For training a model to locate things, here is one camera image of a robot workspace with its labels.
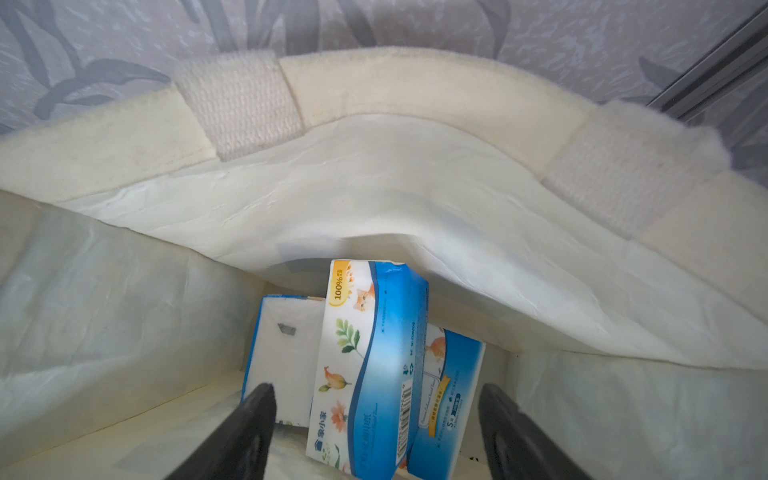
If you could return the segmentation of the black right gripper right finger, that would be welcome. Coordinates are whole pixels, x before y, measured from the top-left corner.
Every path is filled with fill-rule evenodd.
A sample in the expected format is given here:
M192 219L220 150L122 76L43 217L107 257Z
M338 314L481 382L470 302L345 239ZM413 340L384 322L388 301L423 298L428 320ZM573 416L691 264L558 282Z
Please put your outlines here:
M500 387L482 387L478 413L493 479L590 479Z

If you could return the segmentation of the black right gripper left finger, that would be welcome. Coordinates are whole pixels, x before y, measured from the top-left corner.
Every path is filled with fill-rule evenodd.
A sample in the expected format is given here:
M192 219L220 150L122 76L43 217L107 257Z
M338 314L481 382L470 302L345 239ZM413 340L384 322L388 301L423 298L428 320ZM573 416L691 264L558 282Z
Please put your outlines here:
M259 384L167 479L263 479L276 410L273 386Z

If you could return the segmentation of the blue floral tissue pack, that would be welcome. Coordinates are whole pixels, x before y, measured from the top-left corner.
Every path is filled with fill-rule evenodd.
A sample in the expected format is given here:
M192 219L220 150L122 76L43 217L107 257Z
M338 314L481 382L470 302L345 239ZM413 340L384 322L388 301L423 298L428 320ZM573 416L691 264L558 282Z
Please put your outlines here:
M279 423L309 425L310 382L320 344L323 302L322 298L292 295L262 299L243 393L271 383ZM485 345L479 341L436 325L426 327L424 391L415 452L402 463L410 474L420 479L453 476L484 351Z

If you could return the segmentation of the blue white tissue pack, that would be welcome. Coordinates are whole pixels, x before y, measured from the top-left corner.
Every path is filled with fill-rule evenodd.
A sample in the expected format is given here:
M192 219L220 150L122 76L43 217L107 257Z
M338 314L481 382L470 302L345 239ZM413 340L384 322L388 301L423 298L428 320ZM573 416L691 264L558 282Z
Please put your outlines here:
M358 479L391 479L417 432L428 283L405 264L331 263L308 457Z

